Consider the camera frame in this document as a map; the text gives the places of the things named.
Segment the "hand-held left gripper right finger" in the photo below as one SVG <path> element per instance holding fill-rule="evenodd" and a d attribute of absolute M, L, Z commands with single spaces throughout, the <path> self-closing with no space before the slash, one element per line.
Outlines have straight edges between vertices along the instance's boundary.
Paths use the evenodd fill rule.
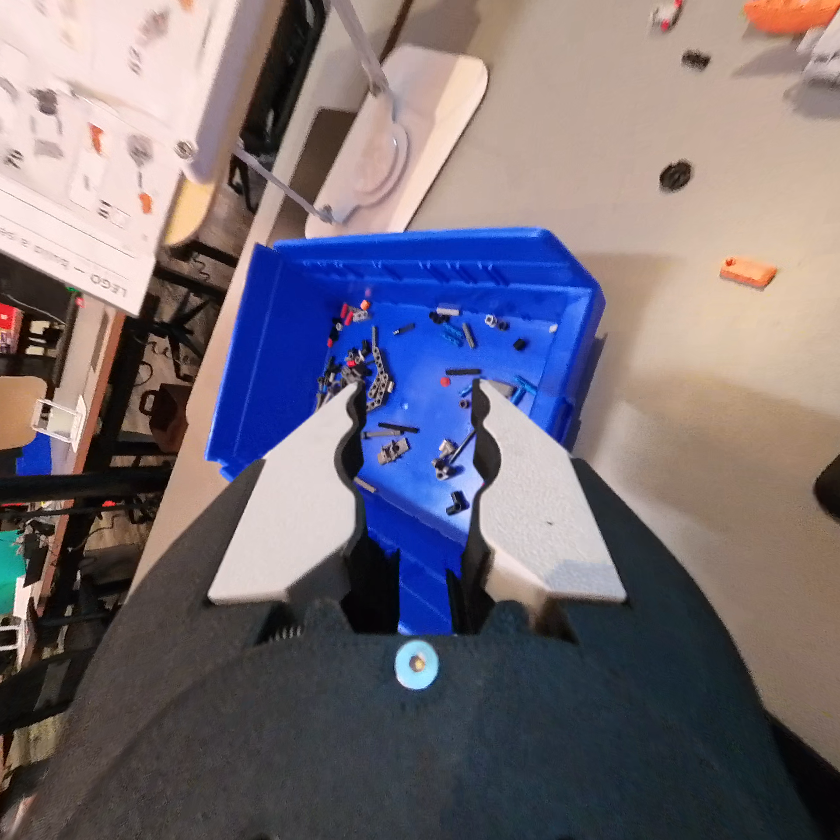
<path fill-rule="evenodd" d="M 568 450 L 486 380 L 474 380 L 479 488 L 459 576 L 448 574 L 455 634 L 476 634 L 499 602 L 539 624 L 561 603 L 623 605 L 627 590 Z"/>

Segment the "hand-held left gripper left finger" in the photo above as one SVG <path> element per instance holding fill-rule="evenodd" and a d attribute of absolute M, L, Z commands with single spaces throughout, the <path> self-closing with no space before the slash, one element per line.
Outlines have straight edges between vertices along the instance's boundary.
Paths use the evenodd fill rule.
<path fill-rule="evenodd" d="M 257 463 L 211 603 L 282 603 L 302 613 L 332 600 L 350 609 L 353 628 L 396 632 L 398 558 L 370 536 L 355 482 L 365 416 L 363 386 L 348 385 Z"/>

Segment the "blue bin with tag label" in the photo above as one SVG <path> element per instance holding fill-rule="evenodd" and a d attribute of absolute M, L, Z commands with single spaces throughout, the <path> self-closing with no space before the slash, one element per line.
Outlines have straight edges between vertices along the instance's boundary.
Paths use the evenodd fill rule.
<path fill-rule="evenodd" d="M 400 555 L 399 629 L 452 632 L 472 501 L 473 380 L 563 445 L 605 301 L 550 231 L 483 228 L 281 240 L 250 260 L 205 458 L 226 480 L 266 455 L 347 376 L 388 389 L 368 408 L 358 484 L 367 526 Z"/>

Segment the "grey orange brick wheel assembly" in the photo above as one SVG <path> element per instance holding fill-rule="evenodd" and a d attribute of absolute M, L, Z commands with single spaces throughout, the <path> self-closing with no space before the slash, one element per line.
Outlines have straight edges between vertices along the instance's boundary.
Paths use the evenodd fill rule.
<path fill-rule="evenodd" d="M 761 33 L 800 37 L 796 51 L 807 57 L 803 80 L 838 88 L 838 1 L 749 1 L 742 12 Z"/>

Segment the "pile of loose brick parts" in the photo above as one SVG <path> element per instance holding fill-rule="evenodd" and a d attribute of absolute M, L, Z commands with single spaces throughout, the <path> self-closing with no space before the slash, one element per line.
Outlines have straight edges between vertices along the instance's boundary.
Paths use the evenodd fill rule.
<path fill-rule="evenodd" d="M 472 458 L 472 386 L 533 409 L 559 335 L 556 319 L 454 303 L 344 304 L 318 379 L 317 407 L 362 384 L 364 464 L 355 483 L 387 512 L 465 532 L 482 485 Z"/>

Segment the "green container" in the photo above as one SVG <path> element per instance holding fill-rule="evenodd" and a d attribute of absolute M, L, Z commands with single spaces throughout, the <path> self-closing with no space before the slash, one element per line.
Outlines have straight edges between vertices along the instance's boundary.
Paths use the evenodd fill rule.
<path fill-rule="evenodd" d="M 18 578 L 25 577 L 27 561 L 18 542 L 18 531 L 1 531 L 1 589 L 14 593 Z"/>

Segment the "black padded case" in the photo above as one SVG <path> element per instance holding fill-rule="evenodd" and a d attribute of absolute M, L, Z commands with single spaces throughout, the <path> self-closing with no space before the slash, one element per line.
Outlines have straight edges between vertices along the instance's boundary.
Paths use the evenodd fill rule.
<path fill-rule="evenodd" d="M 815 479 L 812 492 L 820 509 L 830 518 L 839 522 L 839 469 L 840 456 L 835 458 L 820 472 Z"/>

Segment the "white printed instruction sheet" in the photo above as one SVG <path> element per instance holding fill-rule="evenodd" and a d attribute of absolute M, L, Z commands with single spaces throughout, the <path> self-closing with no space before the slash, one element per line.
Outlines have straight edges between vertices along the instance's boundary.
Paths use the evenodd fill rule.
<path fill-rule="evenodd" d="M 128 248 L 120 238 L 2 174 L 1 77 L 2 253 L 67 287 L 97 296 L 125 312 L 137 313 L 182 185 L 181 159 L 175 155 L 178 180 L 160 235 L 150 249 Z"/>

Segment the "small orange brick beam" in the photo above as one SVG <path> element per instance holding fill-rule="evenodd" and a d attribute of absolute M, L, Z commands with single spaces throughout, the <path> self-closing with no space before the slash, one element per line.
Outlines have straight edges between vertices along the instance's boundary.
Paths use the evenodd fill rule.
<path fill-rule="evenodd" d="M 758 290 L 765 289 L 777 274 L 777 266 L 742 256 L 725 258 L 718 272 L 722 280 Z"/>

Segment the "white document stand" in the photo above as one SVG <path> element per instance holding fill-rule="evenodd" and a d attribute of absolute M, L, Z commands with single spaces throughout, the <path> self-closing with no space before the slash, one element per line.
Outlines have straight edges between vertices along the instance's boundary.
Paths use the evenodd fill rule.
<path fill-rule="evenodd" d="M 346 31 L 368 92 L 311 203 L 280 181 L 236 138 L 247 83 L 256 81 L 281 2 L 212 2 L 192 98 L 184 100 L 171 144 L 182 185 L 163 236 L 191 238 L 233 155 L 308 214 L 305 234 L 399 233 L 406 229 L 485 97 L 489 73 L 476 57 L 400 45 L 380 61 L 352 2 L 327 2 Z"/>

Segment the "brick building instruction booklet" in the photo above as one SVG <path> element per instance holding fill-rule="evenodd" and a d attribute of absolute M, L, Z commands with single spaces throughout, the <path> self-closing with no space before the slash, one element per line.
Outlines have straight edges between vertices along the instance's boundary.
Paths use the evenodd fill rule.
<path fill-rule="evenodd" d="M 2 174 L 150 249 L 217 2 L 2 2 Z"/>

